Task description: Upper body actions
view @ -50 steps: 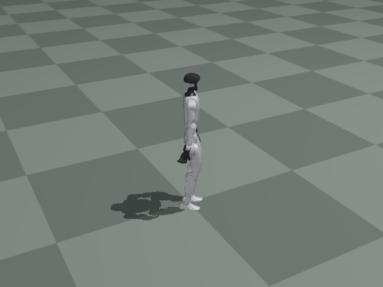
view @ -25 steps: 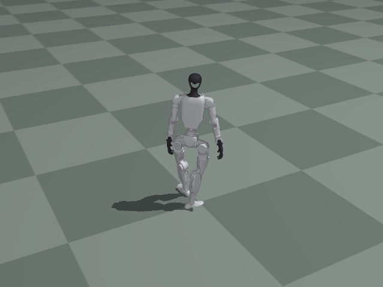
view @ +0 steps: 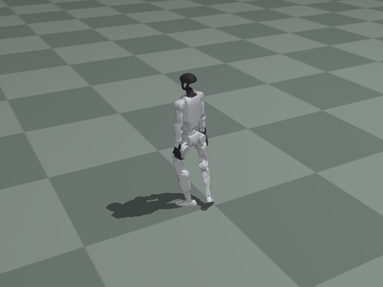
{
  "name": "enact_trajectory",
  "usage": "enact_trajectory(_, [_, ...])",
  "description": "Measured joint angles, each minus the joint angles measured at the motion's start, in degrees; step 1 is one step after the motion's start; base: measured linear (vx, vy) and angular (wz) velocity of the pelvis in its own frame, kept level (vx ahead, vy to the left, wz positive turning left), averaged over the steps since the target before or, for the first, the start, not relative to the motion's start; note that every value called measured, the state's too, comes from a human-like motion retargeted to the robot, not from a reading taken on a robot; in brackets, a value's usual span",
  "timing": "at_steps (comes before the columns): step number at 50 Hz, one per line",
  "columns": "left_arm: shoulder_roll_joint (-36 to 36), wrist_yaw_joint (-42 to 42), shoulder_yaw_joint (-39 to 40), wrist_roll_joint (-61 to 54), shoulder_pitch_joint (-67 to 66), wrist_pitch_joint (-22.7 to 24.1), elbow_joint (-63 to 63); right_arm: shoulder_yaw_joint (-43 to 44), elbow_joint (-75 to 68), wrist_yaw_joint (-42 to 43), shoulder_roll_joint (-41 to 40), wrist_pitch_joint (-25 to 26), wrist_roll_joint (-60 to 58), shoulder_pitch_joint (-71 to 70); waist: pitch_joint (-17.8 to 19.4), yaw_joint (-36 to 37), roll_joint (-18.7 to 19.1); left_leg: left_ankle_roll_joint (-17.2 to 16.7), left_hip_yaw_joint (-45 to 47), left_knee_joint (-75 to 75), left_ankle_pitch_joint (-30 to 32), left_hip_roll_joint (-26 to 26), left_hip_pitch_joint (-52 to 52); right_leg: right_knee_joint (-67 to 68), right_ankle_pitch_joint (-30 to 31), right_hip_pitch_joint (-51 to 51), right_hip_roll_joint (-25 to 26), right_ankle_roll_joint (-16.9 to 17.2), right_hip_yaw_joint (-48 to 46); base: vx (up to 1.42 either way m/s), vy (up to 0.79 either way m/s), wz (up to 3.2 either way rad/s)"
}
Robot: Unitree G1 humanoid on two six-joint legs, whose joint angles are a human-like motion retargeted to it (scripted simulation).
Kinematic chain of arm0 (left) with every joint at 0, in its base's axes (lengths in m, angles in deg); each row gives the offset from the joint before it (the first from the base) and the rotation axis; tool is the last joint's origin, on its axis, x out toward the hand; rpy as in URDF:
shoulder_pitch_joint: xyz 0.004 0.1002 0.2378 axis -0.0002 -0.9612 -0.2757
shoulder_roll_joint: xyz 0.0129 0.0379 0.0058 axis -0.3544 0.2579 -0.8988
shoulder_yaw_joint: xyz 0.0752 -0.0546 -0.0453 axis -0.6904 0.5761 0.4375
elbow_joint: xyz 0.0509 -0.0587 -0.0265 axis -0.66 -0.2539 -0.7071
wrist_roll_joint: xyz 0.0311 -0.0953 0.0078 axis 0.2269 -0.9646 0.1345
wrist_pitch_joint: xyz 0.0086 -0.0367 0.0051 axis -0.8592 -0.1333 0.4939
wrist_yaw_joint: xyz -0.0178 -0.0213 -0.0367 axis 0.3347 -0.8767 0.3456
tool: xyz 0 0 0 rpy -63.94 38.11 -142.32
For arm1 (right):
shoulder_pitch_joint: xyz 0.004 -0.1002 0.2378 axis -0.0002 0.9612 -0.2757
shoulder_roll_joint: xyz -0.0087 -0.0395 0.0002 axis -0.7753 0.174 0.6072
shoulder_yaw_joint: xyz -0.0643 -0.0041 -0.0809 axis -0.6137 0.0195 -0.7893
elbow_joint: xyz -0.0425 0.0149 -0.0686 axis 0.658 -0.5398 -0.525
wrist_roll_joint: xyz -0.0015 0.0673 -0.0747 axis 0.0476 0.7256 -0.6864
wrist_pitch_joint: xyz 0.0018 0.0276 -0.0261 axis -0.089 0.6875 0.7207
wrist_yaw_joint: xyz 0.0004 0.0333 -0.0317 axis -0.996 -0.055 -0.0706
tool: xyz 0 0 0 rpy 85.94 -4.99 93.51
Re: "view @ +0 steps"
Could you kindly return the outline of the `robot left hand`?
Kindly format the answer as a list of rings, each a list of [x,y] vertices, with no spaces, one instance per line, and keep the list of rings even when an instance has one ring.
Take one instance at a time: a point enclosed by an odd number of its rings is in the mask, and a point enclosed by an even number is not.
[[[179,144],[178,148],[174,147],[173,154],[175,155],[175,158],[179,160],[183,160],[183,158],[181,158],[180,149],[181,149],[181,144]]]

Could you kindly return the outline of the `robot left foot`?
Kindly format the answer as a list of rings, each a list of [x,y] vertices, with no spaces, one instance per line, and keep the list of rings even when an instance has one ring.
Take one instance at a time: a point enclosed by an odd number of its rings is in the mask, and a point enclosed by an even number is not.
[[[176,205],[179,206],[195,206],[197,205],[196,200],[191,200],[191,203],[187,203],[187,200],[176,202]]]

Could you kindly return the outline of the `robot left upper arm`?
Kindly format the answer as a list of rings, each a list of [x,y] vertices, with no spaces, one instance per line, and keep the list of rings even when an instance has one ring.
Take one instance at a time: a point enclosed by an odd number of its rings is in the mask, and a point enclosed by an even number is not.
[[[174,103],[175,109],[175,118],[177,119],[177,124],[180,125],[180,129],[183,127],[183,110],[185,108],[186,100],[180,99]]]

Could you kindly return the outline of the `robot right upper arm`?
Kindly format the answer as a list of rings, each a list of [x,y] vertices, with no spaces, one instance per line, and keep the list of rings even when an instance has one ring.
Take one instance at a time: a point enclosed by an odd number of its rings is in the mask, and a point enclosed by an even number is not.
[[[202,117],[205,114],[204,101],[203,101],[204,93],[202,93],[201,91],[196,91],[196,92],[198,92],[200,94],[200,99],[201,99],[201,102],[200,102],[200,117]]]

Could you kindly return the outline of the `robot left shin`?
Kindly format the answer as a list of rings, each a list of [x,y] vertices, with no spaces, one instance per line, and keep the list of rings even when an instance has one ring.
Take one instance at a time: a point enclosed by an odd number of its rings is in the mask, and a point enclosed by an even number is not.
[[[181,190],[182,192],[184,193],[184,196],[187,200],[187,203],[191,203],[191,195],[190,195],[190,191],[191,191],[191,186],[190,186],[190,180],[189,180],[189,177],[187,174],[185,173],[182,173],[180,175],[180,178],[177,176],[178,178],[178,182],[180,184],[180,187],[181,187]]]

